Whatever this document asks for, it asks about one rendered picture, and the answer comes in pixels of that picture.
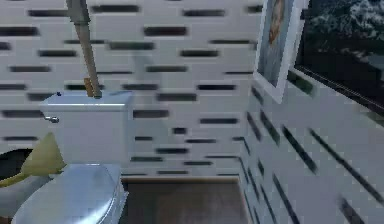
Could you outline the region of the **white toilet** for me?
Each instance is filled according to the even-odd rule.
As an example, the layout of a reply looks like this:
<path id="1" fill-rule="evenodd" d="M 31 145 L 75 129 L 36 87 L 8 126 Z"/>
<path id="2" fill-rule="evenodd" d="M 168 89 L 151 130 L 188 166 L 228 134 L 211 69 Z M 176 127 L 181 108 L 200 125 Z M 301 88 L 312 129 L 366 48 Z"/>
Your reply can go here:
<path id="1" fill-rule="evenodd" d="M 66 166 L 17 210 L 12 224 L 119 224 L 132 119 L 130 91 L 56 93 L 40 103 Z"/>

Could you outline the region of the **grey brown long stick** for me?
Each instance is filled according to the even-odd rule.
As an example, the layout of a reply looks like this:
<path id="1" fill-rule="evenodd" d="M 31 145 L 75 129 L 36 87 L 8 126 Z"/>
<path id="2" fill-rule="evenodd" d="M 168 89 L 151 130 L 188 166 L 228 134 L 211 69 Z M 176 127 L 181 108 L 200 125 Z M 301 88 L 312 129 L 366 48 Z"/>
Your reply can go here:
<path id="1" fill-rule="evenodd" d="M 99 87 L 99 81 L 96 72 L 96 65 L 90 40 L 90 16 L 86 4 L 86 0 L 66 0 L 68 15 L 71 22 L 75 26 L 85 64 L 88 70 L 89 82 L 92 87 L 92 96 L 101 98 L 102 92 Z"/>

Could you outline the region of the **yellow green plunger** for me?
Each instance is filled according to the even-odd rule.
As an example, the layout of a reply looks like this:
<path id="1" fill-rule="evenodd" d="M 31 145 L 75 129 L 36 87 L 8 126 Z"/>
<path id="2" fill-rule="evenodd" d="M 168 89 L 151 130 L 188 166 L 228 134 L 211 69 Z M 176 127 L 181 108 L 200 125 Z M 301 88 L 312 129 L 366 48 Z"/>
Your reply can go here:
<path id="1" fill-rule="evenodd" d="M 18 173 L 0 179 L 0 188 L 11 186 L 30 176 L 58 174 L 65 166 L 55 136 L 49 132 L 34 146 Z"/>

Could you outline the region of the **dark window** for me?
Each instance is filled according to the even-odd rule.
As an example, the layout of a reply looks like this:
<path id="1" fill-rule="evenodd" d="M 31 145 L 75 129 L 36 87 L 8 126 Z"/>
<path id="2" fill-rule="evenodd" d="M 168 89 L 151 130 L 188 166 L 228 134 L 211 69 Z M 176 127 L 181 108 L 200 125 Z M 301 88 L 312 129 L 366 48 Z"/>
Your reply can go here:
<path id="1" fill-rule="evenodd" d="M 384 0 L 306 0 L 295 68 L 384 116 Z"/>

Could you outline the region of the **white framed wall picture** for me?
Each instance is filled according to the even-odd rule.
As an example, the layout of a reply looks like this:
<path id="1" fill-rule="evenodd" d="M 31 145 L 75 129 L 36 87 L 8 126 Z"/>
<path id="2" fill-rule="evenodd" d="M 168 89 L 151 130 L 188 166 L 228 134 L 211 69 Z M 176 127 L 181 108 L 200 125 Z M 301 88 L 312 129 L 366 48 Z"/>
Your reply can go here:
<path id="1" fill-rule="evenodd" d="M 257 39 L 254 80 L 278 104 L 291 67 L 304 0 L 265 0 Z"/>

